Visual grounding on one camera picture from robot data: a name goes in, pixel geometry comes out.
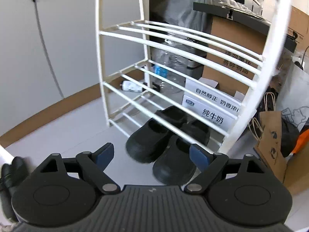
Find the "black rubber shoe left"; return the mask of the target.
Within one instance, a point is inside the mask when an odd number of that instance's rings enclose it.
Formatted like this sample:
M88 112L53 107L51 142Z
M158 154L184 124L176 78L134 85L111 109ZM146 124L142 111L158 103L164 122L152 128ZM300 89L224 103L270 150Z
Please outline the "black rubber shoe left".
M175 106L158 110L155 114L177 128L187 122L187 114ZM152 163L163 154L172 135L172 131L152 118L128 138L126 151L137 162Z

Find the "brown paper bag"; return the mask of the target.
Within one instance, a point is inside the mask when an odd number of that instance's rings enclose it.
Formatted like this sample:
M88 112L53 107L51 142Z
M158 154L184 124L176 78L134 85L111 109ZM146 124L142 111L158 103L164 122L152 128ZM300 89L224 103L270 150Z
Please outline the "brown paper bag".
M248 128L258 141L255 151L262 162L281 181L284 181L287 161L281 153L282 118L276 110L275 94L267 92L263 97L264 111L253 117Z

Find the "white shoe rack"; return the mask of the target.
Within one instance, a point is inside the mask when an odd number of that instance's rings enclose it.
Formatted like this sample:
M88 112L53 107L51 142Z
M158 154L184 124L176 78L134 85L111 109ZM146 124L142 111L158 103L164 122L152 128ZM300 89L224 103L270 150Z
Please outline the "white shoe rack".
M223 92L213 87L208 87L206 96L202 97L203 101L233 120L232 126L227 129L209 118L199 116L190 109L186 110L187 114L224 136L223 141L219 143L219 151L226 154L239 139L256 113L258 104L273 77L285 42L285 33L291 13L291 2L292 0L276 0L275 12L265 46L263 52L258 54L221 37L185 27L146 20L144 16L144 0L139 0L140 19L104 27L101 9L103 0L95 0L97 69L107 124L112 125L114 117L124 112L123 108L110 112L106 98L107 90L118 93L118 90L112 86L112 82L117 78L128 78L130 72L140 70L145 78L143 88L147 93L156 94L156 91L151 87L151 78L155 74L150 70L150 66L154 64L154 61L149 58L149 54L151 48L160 49L166 53L181 57L182 63L194 61L248 86L248 91L240 104L232 98L229 99L231 106L238 107L237 111L228 111L223 107L221 104ZM142 44L144 58L111 75L106 75L103 58L104 37L113 37Z

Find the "clear water jug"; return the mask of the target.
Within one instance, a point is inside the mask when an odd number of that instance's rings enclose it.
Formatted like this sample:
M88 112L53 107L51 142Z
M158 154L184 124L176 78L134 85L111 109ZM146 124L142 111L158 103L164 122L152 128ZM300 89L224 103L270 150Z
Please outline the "clear water jug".
M177 48L183 51L190 50L188 46L182 43L171 41L169 39L159 40L159 43L164 44L166 46L173 47L173 48ZM162 64L164 66L167 66L168 68L172 68L178 72L186 73L186 67L188 64L187 58L181 55L174 54L172 52L168 52L168 51L161 50L161 49L155 49L155 48L151 48L151 55L152 55L152 61ZM156 64L154 66L154 73L162 76L163 78L167 78L168 80L180 86L185 86L184 77L172 71L161 68L160 66L157 66ZM179 91L181 91L179 88L171 84L168 84L167 82L159 78L154 78L154 81L155 81L155 84L159 85L161 93L173 94L173 93L178 93Z

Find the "white milk carton box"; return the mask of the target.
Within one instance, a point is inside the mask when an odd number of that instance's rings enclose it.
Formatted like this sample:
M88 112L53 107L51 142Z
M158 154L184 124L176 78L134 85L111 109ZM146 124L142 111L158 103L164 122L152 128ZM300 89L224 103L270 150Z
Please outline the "white milk carton box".
M186 79L182 105L224 131L229 131L238 118L241 101L219 91L218 82L207 78Z

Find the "black rubber shoe right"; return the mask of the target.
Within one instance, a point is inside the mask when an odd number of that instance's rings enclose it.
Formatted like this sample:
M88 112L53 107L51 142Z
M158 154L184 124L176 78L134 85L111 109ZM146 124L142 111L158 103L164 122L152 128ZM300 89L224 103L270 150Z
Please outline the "black rubber shoe right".
M199 120L184 124L181 131L205 146L209 142L210 129ZM190 146L185 139L173 135L167 149L152 167L154 177L165 185L181 186L190 181L196 170L195 164L190 160Z

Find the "white bottle on floor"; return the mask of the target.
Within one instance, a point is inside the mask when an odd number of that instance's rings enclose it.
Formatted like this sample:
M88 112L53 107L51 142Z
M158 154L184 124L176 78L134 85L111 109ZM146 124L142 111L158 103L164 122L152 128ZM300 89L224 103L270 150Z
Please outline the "white bottle on floor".
M138 84L129 80L123 80L121 84L121 89L126 92L135 92L135 93L142 93L143 91L145 91L145 89L142 86L139 86Z

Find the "black rubber shoe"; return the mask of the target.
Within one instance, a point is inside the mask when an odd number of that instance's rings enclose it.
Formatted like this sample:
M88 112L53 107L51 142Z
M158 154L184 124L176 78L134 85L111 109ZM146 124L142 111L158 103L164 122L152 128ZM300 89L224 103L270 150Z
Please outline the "black rubber shoe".
M199 120L184 124L181 131L205 146L209 142L210 129ZM190 146L185 139L173 135L167 149L152 167L154 177L165 185L181 186L190 181L196 170L195 164L190 160Z
M187 122L187 114L175 106L158 110L155 114L177 128ZM172 135L172 131L152 118L128 138L126 151L137 162L152 163L163 154Z

